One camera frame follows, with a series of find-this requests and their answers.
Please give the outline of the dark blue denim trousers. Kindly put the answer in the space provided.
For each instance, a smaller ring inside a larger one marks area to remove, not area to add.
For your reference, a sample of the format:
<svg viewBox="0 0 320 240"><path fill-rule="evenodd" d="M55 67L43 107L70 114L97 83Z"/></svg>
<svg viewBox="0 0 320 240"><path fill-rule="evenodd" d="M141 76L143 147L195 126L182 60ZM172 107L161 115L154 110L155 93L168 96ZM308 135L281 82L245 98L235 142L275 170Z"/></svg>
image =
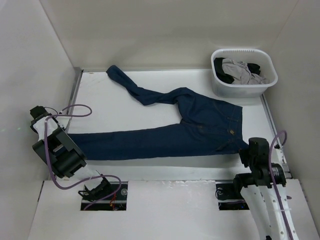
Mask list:
<svg viewBox="0 0 320 240"><path fill-rule="evenodd" d="M168 93L144 89L115 65L110 66L106 74L144 106L177 105L181 121L142 130L69 134L89 160L228 155L249 147L243 140L241 106L209 98L186 87Z"/></svg>

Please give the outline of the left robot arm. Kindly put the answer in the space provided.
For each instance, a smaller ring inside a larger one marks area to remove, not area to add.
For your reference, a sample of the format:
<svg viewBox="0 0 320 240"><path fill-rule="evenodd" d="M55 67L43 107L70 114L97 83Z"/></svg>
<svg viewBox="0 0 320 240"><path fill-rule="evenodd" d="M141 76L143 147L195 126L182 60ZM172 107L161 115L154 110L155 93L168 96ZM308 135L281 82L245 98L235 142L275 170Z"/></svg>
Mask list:
<svg viewBox="0 0 320 240"><path fill-rule="evenodd" d="M71 178L80 170L87 170L86 156L74 141L66 133L69 118L63 116L58 120L56 114L52 114L44 106L35 106L30 110L33 117L30 128L38 134L38 141L32 146L35 153L47 163L46 152L48 152L53 175L62 179Z"/></svg>

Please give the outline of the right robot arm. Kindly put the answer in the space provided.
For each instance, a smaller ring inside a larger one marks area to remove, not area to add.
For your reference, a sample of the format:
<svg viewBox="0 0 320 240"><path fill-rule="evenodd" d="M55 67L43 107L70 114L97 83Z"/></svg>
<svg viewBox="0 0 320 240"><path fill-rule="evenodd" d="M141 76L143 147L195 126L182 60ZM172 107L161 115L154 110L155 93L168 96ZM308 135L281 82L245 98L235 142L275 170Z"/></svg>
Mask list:
<svg viewBox="0 0 320 240"><path fill-rule="evenodd" d="M248 148L239 152L249 173L233 179L232 192L243 198L261 240L297 240L286 191L287 180L281 164L272 162L272 147L265 138L252 137Z"/></svg>

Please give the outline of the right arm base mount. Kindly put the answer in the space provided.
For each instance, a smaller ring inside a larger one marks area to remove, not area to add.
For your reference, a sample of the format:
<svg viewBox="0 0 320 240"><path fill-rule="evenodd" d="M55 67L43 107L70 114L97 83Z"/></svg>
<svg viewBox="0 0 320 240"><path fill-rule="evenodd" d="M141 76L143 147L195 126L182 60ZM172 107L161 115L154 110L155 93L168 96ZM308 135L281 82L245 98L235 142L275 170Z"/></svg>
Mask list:
<svg viewBox="0 0 320 240"><path fill-rule="evenodd" d="M216 181L215 197L220 211L249 210L248 204L241 194L235 190L232 181Z"/></svg>

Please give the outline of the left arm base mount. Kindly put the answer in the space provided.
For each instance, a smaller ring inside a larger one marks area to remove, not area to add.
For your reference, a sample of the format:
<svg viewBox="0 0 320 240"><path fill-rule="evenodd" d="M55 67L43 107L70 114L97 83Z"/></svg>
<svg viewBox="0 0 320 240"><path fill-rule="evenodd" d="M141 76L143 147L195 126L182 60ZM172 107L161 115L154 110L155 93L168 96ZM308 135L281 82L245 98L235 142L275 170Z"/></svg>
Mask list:
<svg viewBox="0 0 320 240"><path fill-rule="evenodd" d="M79 190L81 196L81 211L125 211L127 209L128 182L121 184L120 189L118 182L103 182L95 188L89 189L84 186Z"/></svg>

